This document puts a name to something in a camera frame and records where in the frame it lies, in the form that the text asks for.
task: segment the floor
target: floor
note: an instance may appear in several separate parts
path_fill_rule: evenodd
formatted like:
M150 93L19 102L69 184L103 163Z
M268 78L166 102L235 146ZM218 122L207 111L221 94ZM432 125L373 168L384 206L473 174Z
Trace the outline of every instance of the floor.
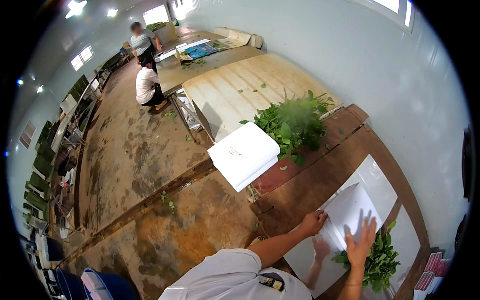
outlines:
M173 105L157 114L138 105L138 71L133 60L114 72L92 117L78 181L85 235L63 244L67 259L60 267L120 274L142 299L158 299L204 257L245 247L263 233L245 192L235 192L215 168L195 174L203 172L195 166L210 161L206 134L195 136L199 144L186 141L180 116L165 116ZM159 192L186 176L193 182L160 199Z

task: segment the green leafy vegetable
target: green leafy vegetable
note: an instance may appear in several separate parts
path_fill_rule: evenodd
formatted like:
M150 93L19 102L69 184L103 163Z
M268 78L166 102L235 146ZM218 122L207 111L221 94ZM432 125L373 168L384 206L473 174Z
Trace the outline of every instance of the green leafy vegetable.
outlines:
M293 155L290 161L302 166L305 156L299 151L300 145L306 145L313 151L320 149L319 139L326 135L320 116L327 112L327 105L331 105L322 98L324 95L314 97L313 92L308 91L308 96L287 99L285 91L283 103L270 103L269 108L257 110L253 121L280 146L278 160Z
M387 229L392 229L393 227L395 227L395 225L396 225L396 221L393 221L387 226Z
M171 110L171 111L168 111L166 114L165 114L165 117L176 117L177 116L177 113L174 111L174 110Z
M392 222L388 227L391 229L395 222ZM390 246L392 237L388 231L382 232L379 230L376 235L375 242L370 249L370 252L365 260L365 272L363 274L362 288L366 288L370 283L372 290L375 293L380 292L382 287L388 289L390 287L389 279L396 272L396 266L400 265L400 262L396 262L394 259L398 255L398 252L393 250ZM346 251L336 252L336 255L332 257L332 261L336 263L342 263L345 269L350 269L350 262Z

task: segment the blue bucket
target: blue bucket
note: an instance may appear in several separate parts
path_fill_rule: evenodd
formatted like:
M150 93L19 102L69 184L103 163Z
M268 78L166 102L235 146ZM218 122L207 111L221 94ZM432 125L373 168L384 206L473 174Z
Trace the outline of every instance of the blue bucket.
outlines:
M84 300L86 298L82 280L74 274L70 274L57 268L57 280L61 292L67 300Z
M85 268L84 272L96 273L100 279L100 282L103 283L113 300L138 300L137 290L132 287L131 283L122 276L117 274L97 272L92 268ZM84 290L88 299L93 300L85 285Z

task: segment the tan boot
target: tan boot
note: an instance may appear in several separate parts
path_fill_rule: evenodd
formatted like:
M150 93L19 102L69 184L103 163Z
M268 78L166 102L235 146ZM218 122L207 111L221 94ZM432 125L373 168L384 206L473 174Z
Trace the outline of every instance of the tan boot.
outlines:
M160 103L159 105L155 105L155 110L161 110L162 107L165 106L165 104L167 104L167 101L163 100L162 103Z

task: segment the paper bundle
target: paper bundle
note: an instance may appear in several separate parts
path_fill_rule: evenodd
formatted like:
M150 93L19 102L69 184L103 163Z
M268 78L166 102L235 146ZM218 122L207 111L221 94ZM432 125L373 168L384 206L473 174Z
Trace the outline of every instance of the paper bundle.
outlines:
M240 192L278 161L280 147L260 127L248 122L207 152L215 167Z
M330 235L340 250L347 250L346 230L351 232L355 242L360 241L365 217L375 217L376 231L383 223L367 192L358 184L344 189L325 207L324 211L328 213L328 219L322 231Z
M112 300L106 289L96 290L90 293L92 300Z
M94 272L84 272L81 279L89 292L105 288L98 275Z

